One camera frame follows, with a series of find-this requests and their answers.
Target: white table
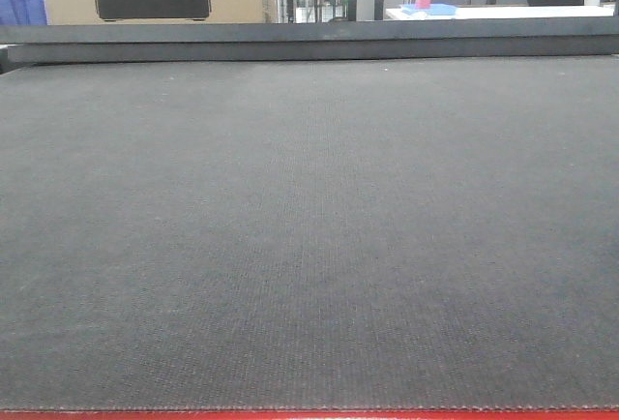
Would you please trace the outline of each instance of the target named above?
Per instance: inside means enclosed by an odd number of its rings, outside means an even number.
[[[442,20],[471,18],[548,18],[556,16],[612,16],[613,10],[598,6],[550,7],[460,7],[455,15],[409,15],[401,9],[387,9],[393,20]]]

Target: blue container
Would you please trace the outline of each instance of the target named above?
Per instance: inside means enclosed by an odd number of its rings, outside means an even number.
[[[43,0],[0,0],[0,25],[47,25]]]

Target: red trim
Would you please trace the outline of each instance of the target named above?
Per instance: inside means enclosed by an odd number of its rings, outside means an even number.
[[[0,420],[619,420],[619,410],[0,412]]]

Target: red edge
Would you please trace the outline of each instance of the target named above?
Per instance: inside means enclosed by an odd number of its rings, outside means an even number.
[[[619,410],[405,411],[0,411],[0,420],[619,420]]]

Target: gray felt surface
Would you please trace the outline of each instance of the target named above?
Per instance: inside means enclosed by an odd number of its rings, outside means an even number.
[[[619,60],[0,77],[0,408],[619,406]]]

